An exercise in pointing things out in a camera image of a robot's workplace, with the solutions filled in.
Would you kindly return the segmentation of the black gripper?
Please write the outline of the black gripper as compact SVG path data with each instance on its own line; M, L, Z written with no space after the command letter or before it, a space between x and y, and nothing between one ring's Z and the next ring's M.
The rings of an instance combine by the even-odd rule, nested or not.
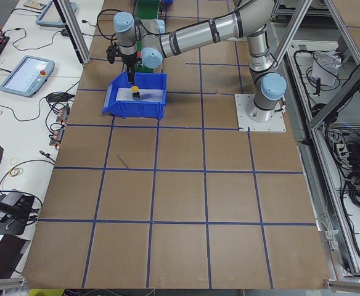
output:
M128 81L135 84L135 65L137 64L137 52L132 54L121 53L121 61L126 65Z

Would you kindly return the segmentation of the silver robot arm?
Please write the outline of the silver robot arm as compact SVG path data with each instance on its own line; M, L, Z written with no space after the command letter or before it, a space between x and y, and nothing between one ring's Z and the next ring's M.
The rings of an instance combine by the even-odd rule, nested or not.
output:
M113 18L117 48L126 65L128 80L140 57L143 66L158 68L163 59L178 56L230 38L246 38L251 58L250 74L256 88L250 110L272 112L287 88L285 79L273 71L274 58L268 44L266 24L274 1L236 1L232 12L163 33L156 19L139 19L129 12Z

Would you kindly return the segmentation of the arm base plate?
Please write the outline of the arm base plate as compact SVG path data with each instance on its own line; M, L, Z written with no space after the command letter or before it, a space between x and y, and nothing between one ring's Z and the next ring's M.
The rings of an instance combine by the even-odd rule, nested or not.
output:
M235 94L238 129L241 132L284 133L286 127L283 113L276 112L280 104L269 111L254 105L254 94Z

